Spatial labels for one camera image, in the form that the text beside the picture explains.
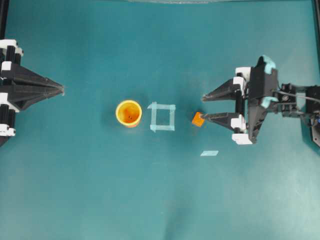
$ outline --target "teal table surface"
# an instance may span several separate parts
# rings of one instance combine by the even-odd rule
[[[6,38],[65,95],[19,113],[0,148],[0,239],[320,238],[320,151],[300,120],[269,114],[246,146],[191,124],[234,111],[201,97],[262,54],[280,83],[320,84],[311,0],[11,0]],[[136,128],[116,120],[125,99],[142,107]],[[150,130],[152,102],[176,106],[175,131]]]

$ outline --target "yellow cup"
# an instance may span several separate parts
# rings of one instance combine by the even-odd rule
[[[136,127],[142,116],[139,103],[133,100],[122,101],[115,110],[116,119],[127,128]]]

